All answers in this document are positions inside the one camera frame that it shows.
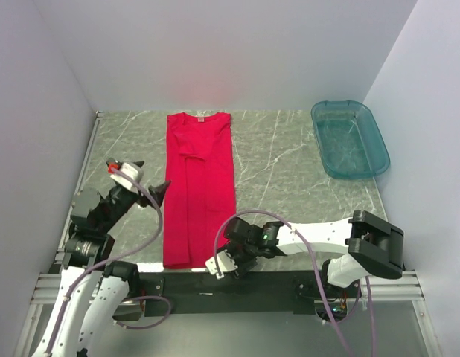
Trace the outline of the red t shirt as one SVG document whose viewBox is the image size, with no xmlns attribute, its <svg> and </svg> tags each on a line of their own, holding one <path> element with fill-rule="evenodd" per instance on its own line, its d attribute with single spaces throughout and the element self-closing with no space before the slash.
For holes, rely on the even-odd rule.
<svg viewBox="0 0 460 357">
<path fill-rule="evenodd" d="M 231 115 L 168 115 L 166 153 L 163 266 L 202 268 L 226 244 L 218 230 L 237 208 Z"/>
</svg>

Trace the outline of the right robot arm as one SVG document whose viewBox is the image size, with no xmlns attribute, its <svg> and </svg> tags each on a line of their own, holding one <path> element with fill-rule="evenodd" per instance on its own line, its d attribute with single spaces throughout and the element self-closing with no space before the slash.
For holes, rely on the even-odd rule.
<svg viewBox="0 0 460 357">
<path fill-rule="evenodd" d="M 334 255 L 319 272 L 319 290 L 328 297 L 367 276 L 398 280 L 403 275 L 403 230 L 365 210 L 334 222 L 285 223 L 276 218 L 261 227 L 233 216 L 217 233 L 227 242 L 205 265 L 219 279 L 226 273 L 244 275 L 259 257 L 303 252 Z"/>
</svg>

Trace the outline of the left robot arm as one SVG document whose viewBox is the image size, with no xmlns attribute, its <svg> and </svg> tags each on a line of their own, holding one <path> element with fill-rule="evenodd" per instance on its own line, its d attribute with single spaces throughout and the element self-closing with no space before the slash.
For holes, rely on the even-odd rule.
<svg viewBox="0 0 460 357">
<path fill-rule="evenodd" d="M 92 356 L 118 306 L 141 299 L 138 266 L 126 254 L 111 256 L 109 232 L 133 205 L 151 206 L 162 219 L 170 184 L 143 187 L 143 161 L 111 158 L 106 166 L 114 182 L 107 195 L 88 187 L 72 200 L 60 285 L 35 356 Z"/>
</svg>

